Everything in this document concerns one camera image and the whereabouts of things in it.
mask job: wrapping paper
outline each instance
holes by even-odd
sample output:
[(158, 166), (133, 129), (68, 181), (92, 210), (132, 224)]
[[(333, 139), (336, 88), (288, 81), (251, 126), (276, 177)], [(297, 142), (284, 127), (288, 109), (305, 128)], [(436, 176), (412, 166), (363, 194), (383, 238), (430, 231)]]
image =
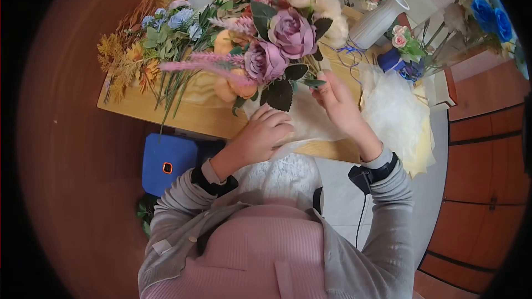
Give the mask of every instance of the wrapping paper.
[(377, 66), (360, 63), (362, 116), (379, 139), (403, 162), (413, 178), (436, 160), (430, 109), (423, 86), (413, 88), (394, 70), (384, 73)]

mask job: blue rose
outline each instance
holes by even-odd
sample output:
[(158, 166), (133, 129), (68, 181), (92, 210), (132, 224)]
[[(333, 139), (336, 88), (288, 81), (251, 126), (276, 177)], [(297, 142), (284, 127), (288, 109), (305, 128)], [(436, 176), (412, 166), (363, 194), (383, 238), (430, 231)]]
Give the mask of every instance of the blue rose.
[(202, 34), (203, 30), (201, 30), (200, 25), (197, 22), (188, 28), (188, 35), (194, 42), (199, 40)]
[(168, 22), (168, 26), (172, 29), (177, 29), (180, 26), (183, 25), (183, 23), (187, 23), (188, 20), (194, 15), (194, 10), (191, 8), (184, 8), (170, 18), (170, 21)]
[(499, 36), (502, 43), (508, 42), (513, 38), (512, 25), (508, 16), (503, 10), (496, 8), (495, 17), (497, 21), (497, 36)]
[(482, 30), (486, 33), (494, 33), (497, 31), (495, 11), (486, 0), (473, 0), (471, 9)]
[(148, 27), (151, 23), (153, 23), (154, 20), (155, 20), (155, 17), (151, 15), (145, 16), (141, 22), (142, 28)]

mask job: wrist strap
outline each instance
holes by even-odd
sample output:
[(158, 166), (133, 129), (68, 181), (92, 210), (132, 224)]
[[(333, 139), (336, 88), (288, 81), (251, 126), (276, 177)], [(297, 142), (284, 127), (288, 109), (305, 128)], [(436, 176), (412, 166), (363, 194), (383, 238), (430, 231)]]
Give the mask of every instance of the wrist strap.
[(192, 170), (192, 174), (190, 175), (190, 181), (193, 184), (196, 184), (201, 187), (210, 195), (217, 197), (223, 196), (238, 187), (238, 181), (233, 176), (227, 177), (226, 183), (223, 185), (209, 183), (209, 181), (203, 175), (201, 167), (197, 167)]

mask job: light blue flower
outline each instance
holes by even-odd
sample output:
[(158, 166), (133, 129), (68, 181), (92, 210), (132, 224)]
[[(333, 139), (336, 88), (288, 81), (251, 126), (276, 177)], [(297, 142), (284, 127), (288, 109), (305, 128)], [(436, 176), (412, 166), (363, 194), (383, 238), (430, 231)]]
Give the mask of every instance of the light blue flower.
[(158, 8), (156, 11), (155, 11), (155, 16), (164, 16), (166, 14), (166, 10), (164, 8)]
[(157, 31), (161, 31), (162, 25), (166, 22), (166, 19), (162, 18), (157, 21), (155, 21), (155, 24), (153, 25)]
[(142, 28), (146, 28), (148, 27), (151, 23), (153, 23), (153, 21), (155, 20), (155, 17), (151, 16), (151, 15), (147, 15), (144, 17), (144, 19), (142, 19)]
[(172, 29), (177, 29), (183, 23), (186, 23), (192, 16), (194, 15), (194, 10), (191, 8), (184, 8), (180, 10), (179, 12), (172, 15), (170, 18), (170, 21), (168, 22), (168, 26)]
[(201, 30), (200, 25), (197, 22), (188, 28), (188, 35), (194, 42), (199, 40), (202, 34), (203, 30)]

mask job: purple rose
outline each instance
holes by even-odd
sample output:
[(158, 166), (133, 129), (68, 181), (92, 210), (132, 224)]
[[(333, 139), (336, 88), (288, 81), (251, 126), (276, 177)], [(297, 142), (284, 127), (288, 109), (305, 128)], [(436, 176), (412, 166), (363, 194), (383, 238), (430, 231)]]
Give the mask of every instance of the purple rose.
[(244, 61), (247, 73), (259, 84), (266, 84), (281, 76), (288, 66), (288, 59), (281, 56), (279, 48), (266, 41), (250, 43)]
[(316, 52), (316, 27), (294, 9), (280, 10), (271, 19), (270, 41), (289, 59), (300, 59)]

